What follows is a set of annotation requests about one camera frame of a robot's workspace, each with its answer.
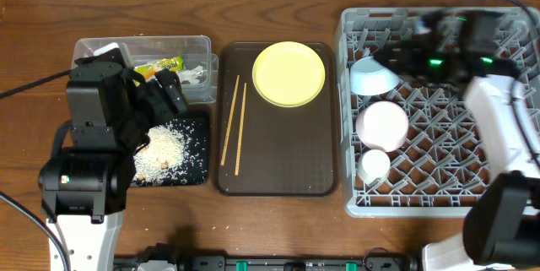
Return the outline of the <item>green snack wrapper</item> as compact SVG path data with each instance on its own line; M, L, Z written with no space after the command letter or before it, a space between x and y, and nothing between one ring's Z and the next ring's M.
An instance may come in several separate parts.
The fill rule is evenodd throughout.
M171 72L180 72L184 69L184 59L182 56L162 58L134 68L134 70L137 73L140 73L146 80L151 79L157 72L164 69Z

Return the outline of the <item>white napkin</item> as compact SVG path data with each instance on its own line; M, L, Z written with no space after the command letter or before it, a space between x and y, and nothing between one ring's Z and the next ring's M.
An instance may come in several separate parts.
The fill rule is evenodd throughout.
M207 70L199 65L193 69L184 69L176 73L181 84L201 84L207 78Z

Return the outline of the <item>light blue bowl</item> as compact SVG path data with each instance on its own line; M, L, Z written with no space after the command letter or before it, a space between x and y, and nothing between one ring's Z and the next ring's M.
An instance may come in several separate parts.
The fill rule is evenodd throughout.
M364 57L350 68L350 89L356 95L381 95L399 84L396 74L378 63L373 57Z

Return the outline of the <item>white small bowl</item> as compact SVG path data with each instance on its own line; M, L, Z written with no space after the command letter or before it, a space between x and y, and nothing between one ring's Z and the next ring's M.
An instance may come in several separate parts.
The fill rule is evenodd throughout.
M399 149L408 135L406 112L390 101L379 101L365 108L355 121L361 143L370 149L391 152Z

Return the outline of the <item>yellow plate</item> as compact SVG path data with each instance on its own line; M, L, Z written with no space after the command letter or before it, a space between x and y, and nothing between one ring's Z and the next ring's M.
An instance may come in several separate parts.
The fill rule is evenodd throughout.
M264 48L254 61L251 76L264 100L288 108L314 100L326 81L321 57L306 44L294 41Z

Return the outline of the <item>white cup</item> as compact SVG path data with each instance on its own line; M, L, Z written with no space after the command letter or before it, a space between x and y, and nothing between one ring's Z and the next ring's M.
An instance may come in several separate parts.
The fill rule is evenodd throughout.
M357 162L357 176L366 184L375 180L387 179L391 168L391 161L386 152L370 149L359 157Z

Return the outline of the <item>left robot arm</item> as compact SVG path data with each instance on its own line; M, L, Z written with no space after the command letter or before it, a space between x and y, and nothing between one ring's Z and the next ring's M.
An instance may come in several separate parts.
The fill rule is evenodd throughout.
M111 270L135 176L135 154L152 127L186 111L178 75L147 80L120 48L75 60L70 119L58 129L38 184L53 270Z

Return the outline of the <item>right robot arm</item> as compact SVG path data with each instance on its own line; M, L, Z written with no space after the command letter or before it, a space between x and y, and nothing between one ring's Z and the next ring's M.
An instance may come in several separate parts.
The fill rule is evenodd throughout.
M539 264L539 138L515 61L495 56L500 12L468 10L457 51L438 51L445 12L424 15L413 38L381 48L375 60L422 85L462 87L489 162L490 183L462 233L426 245L424 270L535 268Z

